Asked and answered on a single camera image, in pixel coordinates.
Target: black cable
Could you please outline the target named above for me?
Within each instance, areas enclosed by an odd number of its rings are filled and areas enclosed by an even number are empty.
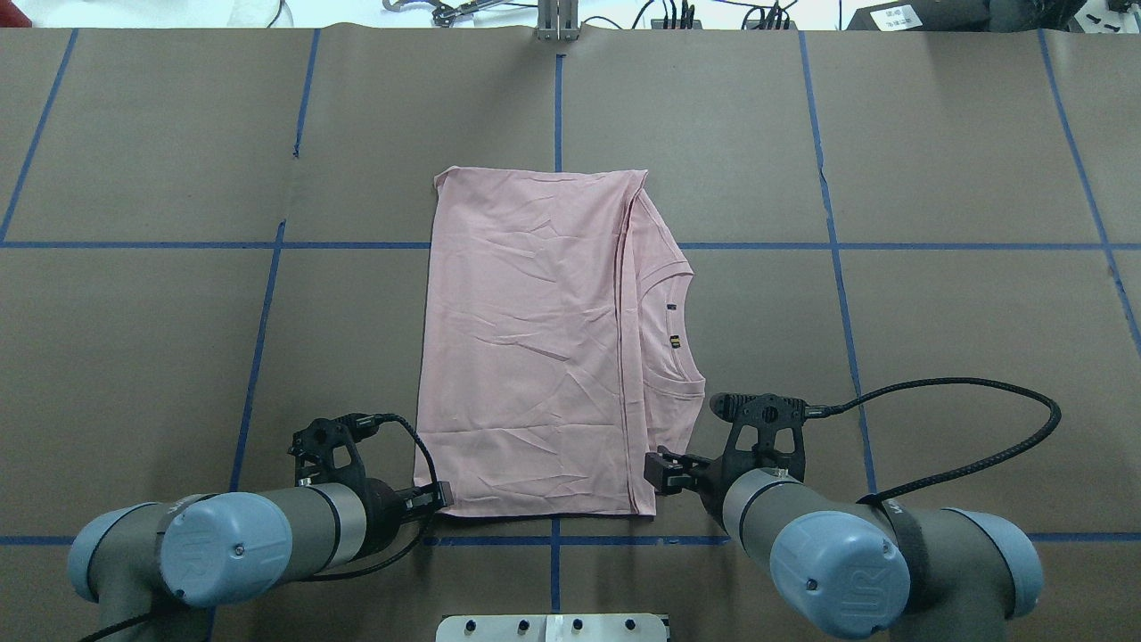
[[[764,7],[758,7],[756,5],[753,5],[753,8],[745,11],[745,17],[741,19],[741,29],[743,31],[748,29],[748,16],[753,15],[753,11],[760,11],[761,22],[764,22]]]
[[[608,18],[606,16],[590,16],[589,18],[582,21],[582,24],[586,24],[590,21],[606,21],[606,22],[613,24],[615,27],[622,29],[622,26],[618,23],[612,21],[610,18]]]
[[[649,6],[653,5],[654,2],[655,0],[646,0],[646,3],[642,5],[642,8],[638,10],[638,15],[634,17],[634,24],[630,29],[638,29],[638,21],[641,19],[642,15],[646,13],[646,9],[649,9]]]
[[[974,474],[974,473],[977,473],[979,471],[982,471],[985,469],[989,469],[990,466],[995,466],[997,464],[1002,464],[1003,462],[1005,462],[1008,460],[1011,460],[1013,457],[1017,457],[1017,456],[1026,453],[1027,450],[1034,448],[1039,442],[1042,442],[1042,440],[1044,440],[1047,437],[1050,437],[1050,433],[1054,432],[1054,429],[1058,428],[1058,423],[1061,422],[1061,420],[1062,420],[1062,412],[1058,407],[1058,404],[1054,403],[1054,400],[1050,399],[1049,397],[1046,397],[1046,396],[1044,396],[1042,393],[1038,393],[1038,392],[1035,392],[1035,391],[1031,391],[1031,390],[1028,390],[1028,389],[1023,389],[1021,387],[1015,387],[1013,384],[1008,384],[1008,383],[1003,383],[1003,382],[996,382],[996,381],[993,381],[993,380],[980,380],[980,379],[977,379],[977,377],[940,377],[940,379],[937,379],[937,380],[916,380],[914,382],[904,382],[901,384],[895,384],[895,385],[891,385],[891,387],[888,387],[888,388],[884,388],[884,389],[880,389],[877,391],[869,392],[867,395],[860,396],[860,397],[858,397],[858,398],[856,398],[856,399],[853,399],[853,400],[851,400],[848,404],[844,404],[842,406],[828,406],[828,407],[824,407],[823,409],[819,409],[819,411],[823,412],[823,416],[824,417],[831,417],[833,415],[839,415],[841,413],[847,413],[848,411],[851,411],[852,408],[856,408],[857,406],[863,406],[864,404],[866,404],[866,403],[868,403],[868,401],[871,401],[871,400],[873,400],[873,399],[875,399],[877,397],[883,397],[883,396],[892,393],[892,392],[897,392],[897,391],[901,391],[901,390],[908,390],[908,389],[919,389],[919,388],[924,388],[924,387],[945,387],[945,385],[984,387],[984,388],[988,388],[988,389],[997,389],[997,390],[1001,390],[1001,391],[1005,391],[1005,392],[1019,395],[1019,396],[1033,399],[1033,400],[1037,401],[1038,404],[1042,404],[1043,406],[1045,406],[1046,408],[1049,408],[1050,409],[1050,418],[1046,420],[1046,423],[1043,424],[1043,426],[1041,429],[1038,429],[1037,432],[1035,432],[1033,436],[1028,437],[1027,439],[1022,440],[1021,442],[1019,442],[1019,444],[1017,444],[1017,445],[1014,445],[1014,446],[1012,446],[1012,447],[1010,447],[1010,448],[1008,448],[1008,449],[1005,449],[1003,452],[1000,452],[1000,453],[996,453],[996,454],[994,454],[994,455],[992,455],[989,457],[985,457],[982,460],[979,460],[978,462],[974,462],[972,464],[968,464],[965,466],[960,466],[958,469],[955,469],[953,471],[947,471],[945,473],[939,473],[939,474],[936,474],[936,476],[929,476],[929,477],[915,480],[913,482],[907,482],[907,483],[905,483],[903,486],[897,486],[896,488],[892,488],[892,489],[889,489],[889,490],[884,490],[882,493],[876,493],[876,494],[869,495],[869,496],[865,497],[864,499],[861,499],[860,501],[861,503],[864,503],[864,504],[881,503],[881,502],[884,502],[887,499],[891,499],[892,497],[899,497],[900,495],[906,495],[908,493],[914,493],[916,490],[920,490],[921,488],[926,488],[929,486],[934,486],[937,483],[942,483],[942,482],[955,480],[955,479],[958,479],[958,478],[962,478],[962,477]]]
[[[356,577],[366,576],[369,574],[374,574],[381,569],[387,569],[388,567],[399,562],[405,555],[412,552],[416,547],[416,544],[423,539],[424,534],[428,533],[428,527],[431,526],[432,518],[435,515],[428,515],[424,521],[420,522],[420,530],[416,531],[416,536],[412,538],[411,542],[404,545],[395,555],[385,560],[383,562],[366,567],[363,569],[357,569],[355,571],[346,571],[341,574],[330,574],[330,575],[315,575],[307,577],[305,579],[299,579],[298,582],[337,582],[340,579],[353,579]]]
[[[782,16],[784,16],[784,9],[780,8],[780,2],[772,2],[772,10],[769,11],[769,22],[764,25],[764,29],[772,30],[779,27]]]
[[[439,479],[436,477],[436,462],[432,461],[431,453],[428,453],[428,447],[424,446],[423,440],[420,439],[420,436],[416,433],[416,430],[412,428],[412,424],[410,424],[408,421],[405,420],[404,417],[394,414],[380,414],[380,415],[373,415],[372,417],[377,420],[378,425],[387,424],[389,422],[396,422],[397,424],[404,428],[404,430],[408,433],[408,437],[412,438],[412,441],[415,442],[416,448],[419,448],[420,453],[424,456],[424,462],[428,464],[428,477],[431,478],[432,486],[438,485]],[[420,544],[420,541],[423,539],[424,534],[428,533],[428,527],[431,525],[434,517],[435,514],[429,514],[427,518],[424,518],[424,520],[420,522],[420,530],[416,531],[415,537],[413,537],[412,541],[404,546],[404,548],[400,548],[391,558],[388,558],[383,562],[379,562],[377,564],[363,569],[357,569],[355,571],[309,576],[298,582],[335,582],[339,579],[353,579],[355,577],[365,576],[369,574],[377,572],[381,569],[386,569],[395,564],[396,562],[400,561],[402,558],[404,558],[405,555],[411,553],[413,548],[415,548],[416,544]]]
[[[83,637],[79,642],[95,642],[96,640],[103,640],[104,637],[114,635],[120,631],[126,631],[132,626],[138,626],[145,621],[149,621],[162,616],[169,616],[170,613],[173,613],[177,610],[178,609],[155,609],[153,611],[135,616],[132,618],[127,618],[123,621],[115,623],[111,626],[105,626],[99,631],[96,631],[95,633]]]
[[[269,27],[274,26],[274,23],[277,22],[277,18],[282,17],[282,10],[284,8],[285,8],[285,0],[278,0],[278,2],[277,2],[277,13],[274,14],[274,19],[269,21],[269,24],[266,25],[266,29],[269,29]]]

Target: blue tape grid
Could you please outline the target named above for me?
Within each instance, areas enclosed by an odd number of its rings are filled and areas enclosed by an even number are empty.
[[[51,90],[48,91],[48,99],[43,103],[43,111],[40,112],[40,121],[35,123],[35,132],[32,133],[32,141],[27,145],[27,154],[24,155],[24,164],[19,168],[19,176],[17,176],[16,186],[11,190],[11,198],[8,200],[8,208],[3,212],[3,222],[0,222],[0,241],[3,241],[8,235],[11,217],[16,214],[16,205],[19,204],[19,194],[24,190],[24,180],[27,179],[27,172],[32,169],[32,159],[35,157],[35,149],[40,146],[40,136],[43,135],[43,128],[48,124],[48,117],[51,115],[51,106],[56,104],[59,86],[64,81],[64,73],[67,72],[67,63],[71,62],[72,51],[75,50],[76,38],[79,38],[79,30],[73,29],[71,36],[67,39],[64,56],[59,60],[59,68],[56,70],[56,79],[51,82]]]
[[[258,327],[258,336],[254,344],[253,359],[250,368],[250,379],[246,388],[245,404],[242,413],[242,423],[238,430],[237,445],[235,447],[234,465],[230,474],[230,490],[236,490],[241,481],[242,462],[244,460],[245,439],[249,432],[250,418],[252,416],[254,392],[260,373],[261,356],[265,348],[266,330],[269,318],[269,310],[273,302],[273,293],[276,284],[277,268],[281,253],[285,249],[406,249],[426,250],[430,247],[428,242],[388,242],[388,241],[285,241],[285,221],[277,227],[277,235],[274,241],[7,241],[6,236],[11,219],[15,216],[19,195],[24,182],[31,171],[40,137],[48,123],[51,107],[55,104],[59,87],[63,82],[67,64],[75,48],[79,30],[72,30],[64,50],[63,58],[56,72],[55,81],[48,94],[35,132],[29,145],[27,154],[9,198],[5,211],[3,220],[0,222],[0,249],[268,249],[273,250],[269,266],[269,276],[266,283],[265,298],[262,300],[261,317]],[[305,129],[305,117],[308,109],[309,95],[313,84],[313,75],[316,65],[317,49],[321,39],[321,30],[314,30],[313,41],[309,50],[309,59],[305,76],[305,87],[301,95],[300,107],[298,109],[297,136],[293,144],[293,155],[300,155],[301,139]],[[843,319],[844,341],[848,349],[849,369],[852,385],[860,392],[859,367],[856,357],[855,340],[851,330],[851,317],[848,310],[847,291],[843,281],[843,268],[841,263],[841,251],[851,250],[926,250],[926,251],[1102,251],[1106,255],[1114,284],[1120,299],[1122,307],[1127,320],[1138,355],[1141,356],[1141,333],[1139,333],[1136,318],[1130,303],[1128,293],[1125,290],[1117,268],[1115,251],[1139,251],[1141,243],[1111,243],[1109,242],[1101,212],[1098,208],[1089,177],[1085,171],[1082,155],[1069,125],[1065,105],[1058,89],[1054,76],[1053,64],[1046,43],[1045,34],[1038,31],[1038,41],[1042,49],[1043,63],[1050,89],[1058,108],[1059,120],[1070,153],[1082,188],[1090,206],[1090,212],[1100,238],[1099,243],[845,243],[839,239],[835,227],[835,218],[832,208],[832,197],[826,176],[824,173],[824,147],[822,143],[819,120],[816,109],[816,98],[812,88],[811,68],[809,64],[808,46],[803,32],[799,33],[801,59],[804,74],[804,89],[808,99],[809,120],[812,128],[812,141],[816,152],[817,169],[819,171],[820,196],[827,213],[827,242],[688,242],[679,243],[687,250],[818,250],[828,251],[833,259],[833,271],[836,281],[836,291],[840,304],[841,317]],[[565,55],[557,55],[555,59],[555,170],[563,170],[563,96],[564,96],[564,62]],[[867,434],[867,420],[861,414],[860,432],[864,439],[865,470],[869,490],[875,490],[875,471],[872,460],[872,445]],[[1141,542],[1141,533],[1041,533],[1029,534],[1034,542],[1038,543],[1134,543]],[[0,546],[70,546],[74,538],[72,536],[29,536],[13,535],[0,536]],[[445,536],[427,538],[424,544],[435,547],[450,546],[549,546],[551,551],[551,611],[561,610],[560,595],[560,550],[564,546],[722,546],[729,542],[725,536],[564,536],[561,535],[561,523],[558,517],[551,519],[550,536],[488,536],[488,537],[462,537]]]

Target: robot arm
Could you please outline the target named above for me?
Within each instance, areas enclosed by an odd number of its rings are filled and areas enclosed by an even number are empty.
[[[908,382],[884,391],[937,383],[1026,395],[1050,407],[1051,418],[1000,456],[848,504],[802,483],[801,428],[807,420],[844,412],[856,403],[828,408],[776,396],[717,396],[712,411],[734,424],[722,456],[705,460],[662,448],[646,454],[645,477],[663,495],[698,493],[710,515],[769,574],[778,593],[830,635],[859,640],[890,627],[895,642],[1004,640],[1005,621],[1029,613],[1043,586],[1029,538],[995,515],[957,509],[911,511],[893,497],[1029,449],[1053,431],[1061,413],[1033,391],[986,380]],[[736,448],[744,428],[758,432],[748,452]],[[792,432],[792,453],[775,448],[782,430]]]
[[[448,485],[435,479],[434,468],[432,483],[399,491],[365,477],[356,444],[386,422],[402,423],[431,462],[412,428],[395,415],[317,420],[293,434],[289,453],[297,462],[296,487],[192,495],[100,515],[80,531],[68,553],[72,585],[99,603],[100,626],[138,625],[124,639],[201,642],[209,626],[205,609],[289,582],[356,577],[388,566],[419,536],[370,569],[315,577],[387,548],[402,525],[427,523],[451,504]],[[338,448],[350,460],[340,468]]]

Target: black bracket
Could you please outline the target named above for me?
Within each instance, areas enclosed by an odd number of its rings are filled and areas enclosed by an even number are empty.
[[[452,505],[452,489],[446,481],[395,490],[367,477],[356,445],[377,434],[391,421],[382,415],[353,414],[335,420],[314,420],[304,431],[293,433],[289,454],[293,456],[297,486],[339,483],[361,498],[369,529],[358,558],[379,551],[396,537],[400,525],[413,522]],[[348,463],[337,465],[337,449],[343,448]]]
[[[646,454],[642,477],[658,495],[677,495],[682,490],[697,490],[697,474],[711,462],[696,455],[670,453],[664,446],[657,453]]]
[[[694,455],[678,455],[665,448],[647,453],[642,477],[659,495],[675,495],[689,489],[696,491],[705,510],[721,521],[726,493],[741,476],[754,469],[787,471],[798,481],[804,481],[804,436],[801,429],[807,420],[807,405],[802,399],[775,395],[718,395],[710,400],[710,411],[733,424],[725,450],[717,460]],[[739,450],[741,432],[756,431],[756,442],[748,450]],[[776,447],[780,431],[792,433],[792,453]]]
[[[775,395],[714,396],[710,411],[733,423],[721,455],[721,474],[736,480],[753,469],[783,469],[798,481],[804,481],[804,434],[801,431],[806,421],[804,407],[802,399]],[[756,431],[756,442],[750,450],[738,450],[737,440],[745,428]],[[792,432],[792,453],[777,450],[780,431]]]

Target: pink t-shirt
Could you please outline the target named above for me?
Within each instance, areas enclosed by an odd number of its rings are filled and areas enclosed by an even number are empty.
[[[685,452],[705,381],[683,324],[693,270],[645,179],[436,177],[416,424],[446,514],[655,514],[645,454]]]

